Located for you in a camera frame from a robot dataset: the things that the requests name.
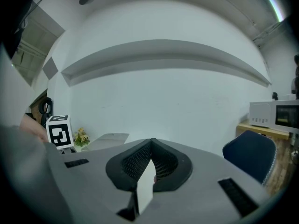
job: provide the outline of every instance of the small plant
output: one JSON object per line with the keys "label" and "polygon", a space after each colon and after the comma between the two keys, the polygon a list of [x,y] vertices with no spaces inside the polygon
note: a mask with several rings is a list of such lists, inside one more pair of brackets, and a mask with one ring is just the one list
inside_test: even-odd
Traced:
{"label": "small plant", "polygon": [[86,132],[84,131],[84,128],[79,128],[78,132],[74,134],[74,143],[75,145],[78,145],[82,147],[85,144],[88,144],[90,142],[89,137],[87,136]]}

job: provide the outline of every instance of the chair backrest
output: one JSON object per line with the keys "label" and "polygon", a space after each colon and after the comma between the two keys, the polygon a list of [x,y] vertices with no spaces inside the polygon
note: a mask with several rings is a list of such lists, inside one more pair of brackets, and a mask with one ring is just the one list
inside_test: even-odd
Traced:
{"label": "chair backrest", "polygon": [[274,167],[276,145],[273,140],[247,130],[226,144],[222,152],[226,160],[264,185]]}

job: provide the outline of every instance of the person's arm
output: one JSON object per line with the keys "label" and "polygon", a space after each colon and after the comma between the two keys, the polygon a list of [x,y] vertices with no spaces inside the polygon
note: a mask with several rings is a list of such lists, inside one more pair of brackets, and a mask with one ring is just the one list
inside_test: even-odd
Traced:
{"label": "person's arm", "polygon": [[19,127],[21,130],[37,136],[42,142],[48,142],[46,129],[28,115],[24,114]]}

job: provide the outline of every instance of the black mesh grille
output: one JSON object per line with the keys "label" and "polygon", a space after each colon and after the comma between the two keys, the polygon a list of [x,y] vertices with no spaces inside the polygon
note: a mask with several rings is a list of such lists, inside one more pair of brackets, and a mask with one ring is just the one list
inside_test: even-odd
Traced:
{"label": "black mesh grille", "polygon": [[155,165],[157,181],[159,181],[173,173],[178,166],[178,159],[176,156],[157,145],[153,145],[152,149],[151,159]]}
{"label": "black mesh grille", "polygon": [[150,162],[150,143],[137,150],[121,162],[122,170],[138,181]]}

